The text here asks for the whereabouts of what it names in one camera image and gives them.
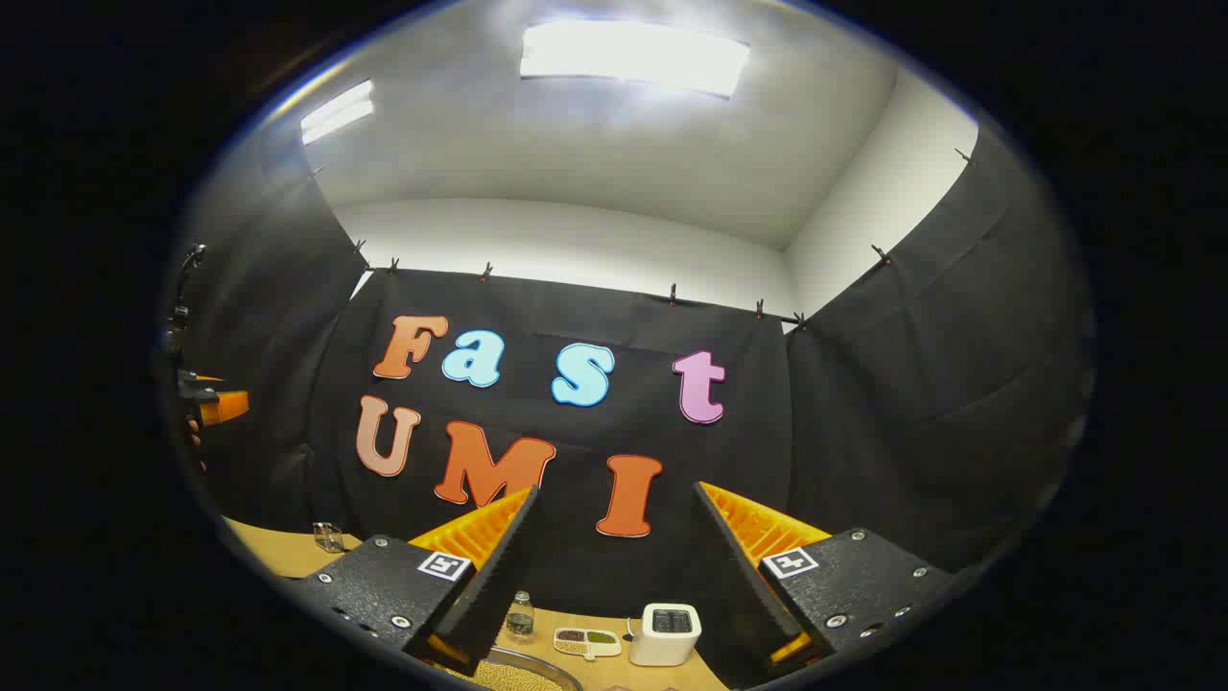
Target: white wall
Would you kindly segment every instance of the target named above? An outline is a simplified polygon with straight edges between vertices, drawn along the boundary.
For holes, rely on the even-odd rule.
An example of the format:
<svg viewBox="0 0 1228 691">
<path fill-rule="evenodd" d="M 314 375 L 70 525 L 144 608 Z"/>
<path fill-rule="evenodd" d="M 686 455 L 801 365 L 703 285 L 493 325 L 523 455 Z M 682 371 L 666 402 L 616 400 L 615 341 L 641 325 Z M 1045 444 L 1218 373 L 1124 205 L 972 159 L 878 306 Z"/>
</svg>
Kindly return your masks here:
<svg viewBox="0 0 1228 691">
<path fill-rule="evenodd" d="M 819 311 L 928 214 L 964 169 L 977 125 L 903 66 L 862 149 L 786 249 L 807 314 Z"/>
<path fill-rule="evenodd" d="M 785 254 L 695 226 L 592 206 L 507 199 L 418 199 L 334 209 L 362 255 L 386 266 L 481 272 L 669 295 L 790 314 Z"/>
</svg>

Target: pink letter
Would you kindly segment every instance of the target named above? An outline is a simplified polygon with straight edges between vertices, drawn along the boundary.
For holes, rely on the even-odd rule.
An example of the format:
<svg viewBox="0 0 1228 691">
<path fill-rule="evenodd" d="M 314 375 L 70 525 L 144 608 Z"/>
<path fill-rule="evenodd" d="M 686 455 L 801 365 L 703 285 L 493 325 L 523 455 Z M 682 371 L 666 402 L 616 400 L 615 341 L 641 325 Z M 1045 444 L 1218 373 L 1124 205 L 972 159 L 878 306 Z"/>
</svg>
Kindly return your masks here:
<svg viewBox="0 0 1228 691">
<path fill-rule="evenodd" d="M 405 454 L 409 453 L 409 438 L 414 434 L 414 428 L 422 422 L 422 416 L 410 409 L 397 409 L 392 412 L 397 421 L 397 430 L 393 431 L 392 454 L 381 457 L 376 452 L 376 433 L 379 432 L 379 420 L 388 412 L 388 404 L 376 396 L 363 396 L 359 405 L 362 407 L 362 417 L 359 419 L 359 436 L 356 449 L 359 460 L 367 466 L 371 473 L 384 477 L 397 477 L 405 468 Z"/>
<path fill-rule="evenodd" d="M 712 353 L 700 351 L 677 361 L 674 373 L 683 376 L 678 407 L 691 422 L 712 425 L 725 415 L 725 406 L 709 399 L 711 383 L 725 382 L 725 368 L 712 365 Z"/>
</svg>

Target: letter a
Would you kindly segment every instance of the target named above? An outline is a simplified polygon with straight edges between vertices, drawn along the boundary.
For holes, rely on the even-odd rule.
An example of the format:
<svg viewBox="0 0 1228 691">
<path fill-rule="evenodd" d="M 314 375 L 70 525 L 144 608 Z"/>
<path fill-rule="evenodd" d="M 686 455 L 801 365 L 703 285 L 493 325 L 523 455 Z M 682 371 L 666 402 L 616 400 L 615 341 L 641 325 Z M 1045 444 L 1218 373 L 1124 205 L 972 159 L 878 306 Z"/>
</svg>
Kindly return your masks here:
<svg viewBox="0 0 1228 691">
<path fill-rule="evenodd" d="M 467 330 L 457 336 L 457 350 L 443 358 L 443 377 L 485 389 L 499 382 L 503 338 L 494 330 Z"/>
</svg>

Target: orange object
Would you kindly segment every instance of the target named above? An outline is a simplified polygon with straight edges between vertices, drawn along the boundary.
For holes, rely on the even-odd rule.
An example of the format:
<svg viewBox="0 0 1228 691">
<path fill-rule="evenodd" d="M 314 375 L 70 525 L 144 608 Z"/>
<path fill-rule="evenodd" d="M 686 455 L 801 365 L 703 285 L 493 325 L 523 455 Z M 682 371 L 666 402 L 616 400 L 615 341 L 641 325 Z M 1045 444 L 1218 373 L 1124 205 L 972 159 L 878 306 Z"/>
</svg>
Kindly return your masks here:
<svg viewBox="0 0 1228 691">
<path fill-rule="evenodd" d="M 468 480 L 473 503 L 485 507 L 500 490 L 503 496 L 515 495 L 542 485 L 545 465 L 554 459 L 554 444 L 522 437 L 507 448 L 496 464 L 490 457 L 486 433 L 473 423 L 449 422 L 445 428 L 452 439 L 448 465 L 443 470 L 443 482 L 435 486 L 435 496 L 453 504 L 465 504 L 469 495 L 464 491 Z"/>
<path fill-rule="evenodd" d="M 700 482 L 700 487 L 707 493 L 709 500 L 721 512 L 721 518 L 729 527 L 733 538 L 742 547 L 742 554 L 750 561 L 755 569 L 764 557 L 779 555 L 781 552 L 813 545 L 820 540 L 831 538 L 830 534 L 804 524 L 776 509 L 765 507 L 758 502 L 752 502 L 745 497 L 734 495 L 727 490 L 721 490 L 715 485 Z M 790 641 L 771 654 L 772 663 L 787 660 L 792 655 L 808 648 L 812 643 L 809 635 L 802 632 L 801 636 Z"/>
<path fill-rule="evenodd" d="M 200 380 L 221 382 L 198 378 Z M 200 405 L 200 422 L 204 427 L 212 427 L 227 421 L 232 421 L 248 411 L 247 392 L 221 392 L 217 401 Z"/>
<path fill-rule="evenodd" d="M 379 421 L 388 412 L 388 404 L 376 396 L 363 396 L 359 400 L 362 416 L 359 419 L 359 433 L 355 437 L 355 449 L 362 465 L 384 477 L 397 477 L 405 469 L 405 455 L 409 454 L 410 437 L 414 428 L 422 422 L 422 416 L 413 409 L 397 409 L 392 412 L 395 421 L 395 430 L 392 438 L 392 453 L 387 457 L 379 455 L 376 450 L 376 433 L 379 432 Z"/>
<path fill-rule="evenodd" d="M 447 317 L 408 317 L 400 315 L 392 320 L 393 331 L 388 340 L 388 351 L 372 373 L 383 379 L 405 379 L 409 377 L 406 360 L 422 362 L 431 347 L 431 335 L 440 338 L 448 331 Z"/>
<path fill-rule="evenodd" d="M 464 654 L 462 650 L 457 650 L 452 646 L 448 646 L 447 643 L 443 642 L 442 638 L 440 638 L 438 636 L 436 636 L 433 633 L 430 636 L 430 638 L 426 639 L 426 643 L 431 648 L 435 648 L 436 650 L 443 653 L 445 655 L 452 658 L 453 660 L 456 660 L 456 662 L 458 662 L 458 663 L 460 663 L 463 665 L 468 665 L 469 664 L 469 655 Z"/>
<path fill-rule="evenodd" d="M 620 538 L 647 535 L 652 527 L 643 520 L 643 512 L 648 506 L 648 486 L 661 475 L 661 461 L 647 457 L 610 457 L 605 468 L 614 471 L 614 491 L 605 518 L 597 523 L 597 533 Z"/>
<path fill-rule="evenodd" d="M 464 557 L 473 562 L 474 568 L 480 571 L 486 560 L 490 558 L 491 551 L 494 551 L 495 546 L 503 538 L 503 531 L 512 524 L 516 513 L 521 511 L 524 501 L 528 500 L 529 490 L 526 487 L 515 495 L 491 502 L 458 519 L 449 520 L 410 540 L 409 544 L 424 550 Z"/>
</svg>

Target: small bottle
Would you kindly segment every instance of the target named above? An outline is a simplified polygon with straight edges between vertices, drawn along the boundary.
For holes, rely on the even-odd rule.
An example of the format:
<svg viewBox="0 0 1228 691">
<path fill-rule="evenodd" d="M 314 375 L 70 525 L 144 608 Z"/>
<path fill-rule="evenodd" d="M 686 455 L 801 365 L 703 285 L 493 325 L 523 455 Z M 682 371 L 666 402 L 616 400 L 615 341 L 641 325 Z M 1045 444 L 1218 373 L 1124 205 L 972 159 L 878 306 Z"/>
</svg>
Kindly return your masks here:
<svg viewBox="0 0 1228 691">
<path fill-rule="evenodd" d="M 507 610 L 507 633 L 517 643 L 528 643 L 533 635 L 533 604 L 523 590 L 516 593 L 512 609 Z"/>
</svg>

